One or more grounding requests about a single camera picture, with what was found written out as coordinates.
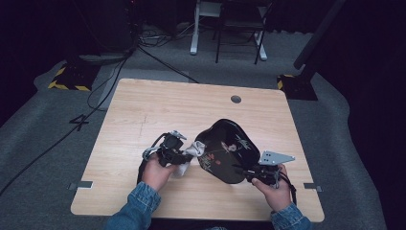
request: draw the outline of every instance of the silver metal plate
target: silver metal plate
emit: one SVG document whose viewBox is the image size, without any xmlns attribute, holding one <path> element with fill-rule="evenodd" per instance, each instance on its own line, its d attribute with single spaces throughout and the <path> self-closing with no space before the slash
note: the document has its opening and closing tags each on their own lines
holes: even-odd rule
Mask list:
<svg viewBox="0 0 406 230">
<path fill-rule="evenodd" d="M 294 161 L 294 156 L 283 155 L 280 153 L 276 153 L 274 151 L 267 150 L 262 153 L 260 157 L 259 164 L 260 165 L 270 165 L 276 166 L 285 162 Z"/>
</svg>

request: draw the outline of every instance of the wooden table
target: wooden table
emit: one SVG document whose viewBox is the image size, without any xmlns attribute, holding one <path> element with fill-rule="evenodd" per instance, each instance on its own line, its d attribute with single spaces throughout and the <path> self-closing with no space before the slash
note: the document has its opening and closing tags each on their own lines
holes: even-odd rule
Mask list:
<svg viewBox="0 0 406 230">
<path fill-rule="evenodd" d="M 233 103 L 231 97 L 241 97 Z M 293 155 L 286 163 L 296 186 L 298 206 L 311 221 L 324 213 L 284 94 L 280 90 L 242 88 L 157 80 L 120 80 L 101 126 L 71 210 L 76 215 L 110 216 L 135 188 L 143 151 L 161 135 L 178 130 L 190 146 L 217 120 L 238 123 L 260 152 Z M 203 171 L 196 158 L 182 178 L 171 178 L 160 192 L 155 218 L 269 220 L 271 209 L 250 183 L 225 184 Z"/>
</svg>

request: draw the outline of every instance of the black strap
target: black strap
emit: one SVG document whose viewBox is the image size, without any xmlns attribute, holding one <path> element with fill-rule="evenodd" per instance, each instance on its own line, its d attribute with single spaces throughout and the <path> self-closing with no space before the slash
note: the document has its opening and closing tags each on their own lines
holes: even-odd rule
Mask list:
<svg viewBox="0 0 406 230">
<path fill-rule="evenodd" d="M 281 179 L 286 181 L 286 183 L 289 185 L 290 193 L 292 194 L 293 203 L 295 203 L 295 205 L 297 205 L 298 201 L 296 199 L 296 188 L 295 188 L 295 186 L 292 185 L 292 183 L 290 182 L 289 178 L 287 177 L 287 175 L 285 173 L 280 172 L 280 174 L 281 174 Z"/>
<path fill-rule="evenodd" d="M 156 144 L 158 143 L 159 140 L 161 140 L 161 138 L 163 138 L 164 136 L 168 135 L 167 133 L 162 133 L 161 136 L 159 136 L 155 142 L 152 144 L 152 148 L 156 146 Z M 143 173 L 144 173 L 144 169 L 146 168 L 147 165 L 147 161 L 143 159 L 143 162 L 141 162 L 140 167 L 138 168 L 138 177 L 137 177 L 137 184 L 141 182 L 141 180 L 143 179 Z"/>
</svg>

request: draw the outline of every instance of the gray carpet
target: gray carpet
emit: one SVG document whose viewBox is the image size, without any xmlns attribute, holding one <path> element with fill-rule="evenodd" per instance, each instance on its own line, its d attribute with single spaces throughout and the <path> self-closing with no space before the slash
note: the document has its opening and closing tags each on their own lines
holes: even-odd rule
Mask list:
<svg viewBox="0 0 406 230">
<path fill-rule="evenodd" d="M 211 37 L 210 31 L 200 34 L 197 56 L 189 54 L 189 36 L 162 47 L 145 49 L 187 71 L 201 83 L 277 89 L 277 75 L 300 73 L 294 69 L 293 61 L 311 34 L 267 34 L 264 46 L 268 60 L 257 65 L 253 64 L 255 51 L 250 48 L 224 50 L 215 64 L 215 42 Z M 35 79 L 38 92 L 0 129 L 1 188 L 71 131 L 74 125 L 69 121 L 80 114 L 89 114 L 92 109 L 87 101 L 96 106 L 105 96 L 103 91 L 110 87 L 102 86 L 93 94 L 48 89 L 63 62 Z M 114 66 L 101 68 L 95 88 L 111 77 Z M 152 78 L 157 71 L 163 73 L 169 69 L 137 50 L 125 64 L 123 73 L 132 71 Z M 173 73 L 160 80 L 187 81 Z M 386 229 L 378 193 L 350 139 L 346 100 L 320 75 L 312 79 L 312 85 L 318 102 L 288 102 L 314 181 L 324 190 L 319 196 L 326 218 L 315 223 L 314 229 Z M 0 229 L 102 229 L 106 217 L 71 214 L 75 192 L 66 187 L 80 180 L 104 115 L 99 111 L 93 113 L 88 125 L 80 131 L 74 130 L 11 184 L 0 197 Z"/>
</svg>

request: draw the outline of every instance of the person's left hand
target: person's left hand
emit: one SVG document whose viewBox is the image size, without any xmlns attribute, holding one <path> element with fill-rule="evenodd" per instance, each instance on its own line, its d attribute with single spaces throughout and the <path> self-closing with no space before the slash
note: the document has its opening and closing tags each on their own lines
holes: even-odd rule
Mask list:
<svg viewBox="0 0 406 230">
<path fill-rule="evenodd" d="M 147 162 L 143 173 L 143 181 L 156 192 L 159 192 L 168 182 L 169 176 L 177 170 L 179 166 L 170 165 L 162 167 L 159 164 L 159 157 L 152 154 Z"/>
</svg>

